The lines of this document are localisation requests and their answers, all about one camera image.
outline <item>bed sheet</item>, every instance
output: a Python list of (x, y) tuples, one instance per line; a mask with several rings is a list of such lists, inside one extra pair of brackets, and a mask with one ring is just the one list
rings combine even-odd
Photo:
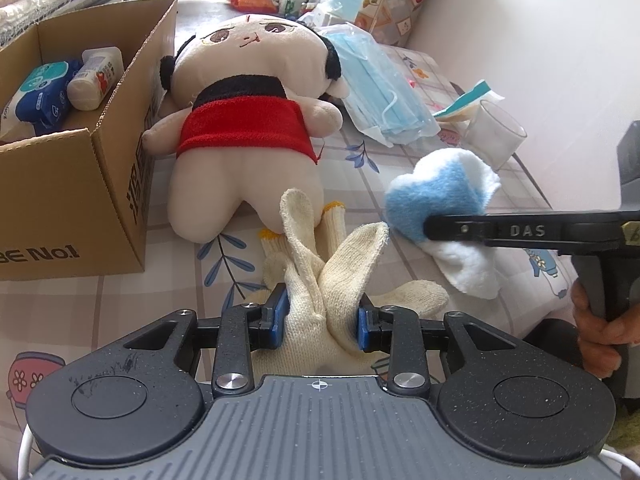
[[(399, 67), (413, 74), (416, 91), (431, 110), (457, 97), (428, 56), (389, 50)], [(325, 200), (346, 205), (353, 228), (384, 219), (383, 193), (396, 176), (411, 172), (434, 149), (459, 139), (455, 126), (408, 146), (386, 148), (363, 137), (348, 118), (342, 130), (314, 139)], [(200, 246), (174, 234), (166, 216), (166, 190), (175, 158), (156, 161), (146, 242), (146, 271), (34, 282), (0, 282), (0, 471), (15, 478), (18, 443), (24, 428), (24, 402), (52, 370), (179, 308), (199, 317), (220, 314), (226, 302), (239, 303), (262, 285), (263, 253), (255, 212), (242, 205), (225, 231)], [(499, 172), (502, 189), (490, 212), (549, 209), (522, 168), (510, 160)], [(449, 285), (430, 256), (392, 233), (370, 280), (368, 293), (381, 294), (409, 280), (433, 280), (450, 294), (447, 310), (464, 310), (516, 335), (528, 332), (549, 312), (565, 306), (575, 277), (570, 263), (547, 251), (498, 250), (502, 289), (496, 300), (479, 300)], [(210, 380), (212, 354), (203, 352), (199, 380)]]

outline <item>finger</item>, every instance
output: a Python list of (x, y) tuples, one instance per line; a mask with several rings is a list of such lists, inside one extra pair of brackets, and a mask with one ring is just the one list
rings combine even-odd
[(611, 339), (612, 344), (622, 345), (640, 341), (640, 305), (627, 310), (613, 320), (603, 330), (603, 335)]
[(594, 316), (589, 310), (578, 308), (574, 308), (574, 319), (581, 338), (602, 345), (613, 344), (613, 341), (602, 333), (608, 325), (604, 319)]
[(622, 364), (622, 357), (611, 346), (599, 345), (581, 338), (578, 339), (578, 346), (585, 370), (588, 368), (588, 371), (598, 377), (609, 377)]
[(604, 368), (591, 366), (588, 363), (584, 364), (584, 371), (596, 376), (599, 379), (606, 379), (607, 377), (611, 377), (613, 374), (613, 370), (605, 370)]
[(589, 309), (589, 298), (580, 281), (575, 280), (571, 287), (571, 301), (578, 310)]

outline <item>blue face mask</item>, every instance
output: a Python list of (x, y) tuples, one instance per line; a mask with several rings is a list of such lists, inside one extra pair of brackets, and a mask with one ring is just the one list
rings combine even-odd
[(440, 131), (429, 109), (373, 37), (352, 25), (321, 31), (334, 44), (350, 94), (353, 123), (383, 144), (407, 144)]

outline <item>glass cup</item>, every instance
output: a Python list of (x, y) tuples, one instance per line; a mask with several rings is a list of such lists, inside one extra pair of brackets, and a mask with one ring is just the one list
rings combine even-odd
[(461, 146), (474, 152), (492, 170), (497, 171), (526, 138), (526, 131), (516, 119), (497, 104), (481, 100), (476, 115), (466, 129)]

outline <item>bottle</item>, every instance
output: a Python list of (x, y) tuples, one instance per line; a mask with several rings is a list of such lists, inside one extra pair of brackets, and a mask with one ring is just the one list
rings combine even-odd
[(76, 110), (95, 110), (107, 92), (124, 74), (122, 53), (117, 46), (91, 48), (82, 53), (84, 65), (66, 87)]

